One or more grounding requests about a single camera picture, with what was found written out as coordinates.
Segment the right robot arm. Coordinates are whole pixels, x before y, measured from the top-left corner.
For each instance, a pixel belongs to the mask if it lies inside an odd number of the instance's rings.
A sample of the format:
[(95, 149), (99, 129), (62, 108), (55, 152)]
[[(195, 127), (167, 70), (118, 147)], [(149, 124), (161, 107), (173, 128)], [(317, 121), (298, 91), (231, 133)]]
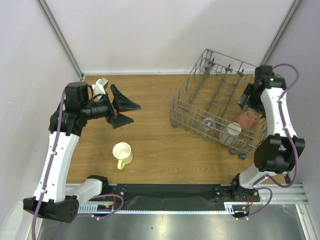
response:
[(291, 123), (287, 93), (294, 86), (276, 76), (274, 67), (261, 65), (255, 68), (254, 82), (245, 88), (238, 105), (248, 106), (266, 119), (267, 136), (254, 152), (254, 163), (237, 174), (230, 187), (235, 201), (246, 200), (258, 192), (257, 186), (270, 179), (279, 187), (276, 175), (298, 170), (298, 160), (306, 143), (299, 138)]

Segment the clear plastic cup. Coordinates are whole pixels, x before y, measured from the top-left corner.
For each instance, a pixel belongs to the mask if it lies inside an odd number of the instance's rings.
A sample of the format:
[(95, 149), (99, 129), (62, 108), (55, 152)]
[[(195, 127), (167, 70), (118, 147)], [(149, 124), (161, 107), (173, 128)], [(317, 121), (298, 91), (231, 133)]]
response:
[(202, 120), (200, 134), (207, 138), (212, 137), (216, 130), (216, 121), (211, 117), (206, 117)]

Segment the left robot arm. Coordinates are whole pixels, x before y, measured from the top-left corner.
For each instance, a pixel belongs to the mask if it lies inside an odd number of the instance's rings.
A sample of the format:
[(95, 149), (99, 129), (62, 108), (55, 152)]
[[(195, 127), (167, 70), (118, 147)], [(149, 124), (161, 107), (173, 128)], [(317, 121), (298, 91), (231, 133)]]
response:
[(134, 120), (124, 112), (141, 106), (122, 94), (112, 84), (113, 100), (106, 92), (89, 97), (90, 85), (83, 81), (69, 83), (61, 102), (49, 121), (49, 144), (39, 184), (32, 197), (23, 200), (23, 209), (35, 217), (71, 223), (79, 207), (96, 197), (105, 200), (111, 188), (107, 177), (90, 175), (85, 182), (66, 191), (66, 182), (73, 152), (83, 128), (89, 120), (104, 118), (116, 129)]

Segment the yellow mug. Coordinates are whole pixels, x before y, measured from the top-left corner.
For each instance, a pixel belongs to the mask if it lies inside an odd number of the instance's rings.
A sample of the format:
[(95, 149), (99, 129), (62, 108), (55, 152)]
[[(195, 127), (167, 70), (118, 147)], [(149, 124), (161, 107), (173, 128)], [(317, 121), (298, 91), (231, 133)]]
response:
[(117, 143), (112, 149), (113, 156), (117, 159), (117, 169), (123, 170), (133, 160), (133, 152), (131, 146), (126, 142)]

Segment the pink patterned mug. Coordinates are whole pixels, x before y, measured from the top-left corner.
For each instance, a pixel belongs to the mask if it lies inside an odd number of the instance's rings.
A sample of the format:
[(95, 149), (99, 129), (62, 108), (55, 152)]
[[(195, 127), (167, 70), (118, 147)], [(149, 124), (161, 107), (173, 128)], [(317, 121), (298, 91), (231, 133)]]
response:
[(248, 110), (238, 115), (234, 121), (238, 123), (242, 129), (248, 129), (257, 119), (258, 117), (252, 111)]

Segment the beige plastic cup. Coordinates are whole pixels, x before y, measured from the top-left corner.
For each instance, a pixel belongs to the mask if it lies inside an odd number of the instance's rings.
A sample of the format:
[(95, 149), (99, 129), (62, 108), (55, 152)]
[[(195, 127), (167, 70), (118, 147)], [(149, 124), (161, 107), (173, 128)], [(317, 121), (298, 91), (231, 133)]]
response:
[(218, 139), (222, 144), (230, 146), (239, 137), (241, 131), (242, 128), (237, 122), (231, 122), (219, 133)]

